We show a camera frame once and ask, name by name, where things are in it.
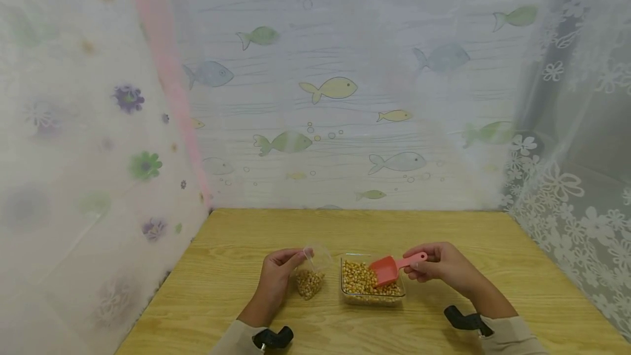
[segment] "scoop handle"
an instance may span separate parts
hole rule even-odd
[[[408,258],[395,260],[396,268],[400,269],[402,267],[408,267],[414,262],[424,262],[427,260],[427,254],[425,252],[419,252],[418,254],[414,254],[412,256],[408,256]]]

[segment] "beige sleeve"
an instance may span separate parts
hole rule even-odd
[[[261,355],[262,351],[254,345],[252,336],[265,329],[267,328],[253,328],[236,320],[209,355]]]
[[[481,337],[486,355],[548,355],[522,317],[482,317],[482,321],[494,331],[489,337]]]

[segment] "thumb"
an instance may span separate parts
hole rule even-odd
[[[285,264],[283,264],[283,267],[285,267],[288,272],[291,272],[293,271],[293,269],[302,265],[302,263],[306,259],[307,259],[307,255],[305,255],[304,251],[300,251],[294,256],[292,256]]]
[[[410,265],[415,271],[427,274],[430,277],[440,277],[440,263],[437,262],[414,262]]]

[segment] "pink trim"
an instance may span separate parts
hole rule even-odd
[[[158,70],[167,102],[173,111],[184,144],[191,157],[193,172],[199,181],[199,188],[204,196],[206,208],[212,207],[211,192],[206,181],[206,173],[202,167],[202,157],[192,126],[191,112],[188,110],[188,96],[180,85],[182,67],[180,66],[177,44],[175,43],[175,27],[170,0],[134,0],[145,31],[150,36],[149,48],[154,64]]]

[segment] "plastic scoop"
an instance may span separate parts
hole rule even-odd
[[[375,260],[370,264],[370,268],[377,275],[377,285],[382,286],[390,283],[394,283],[399,278],[399,269],[410,266],[414,262],[423,262],[427,260],[427,254],[425,252],[419,252],[409,258],[394,259],[391,256]]]

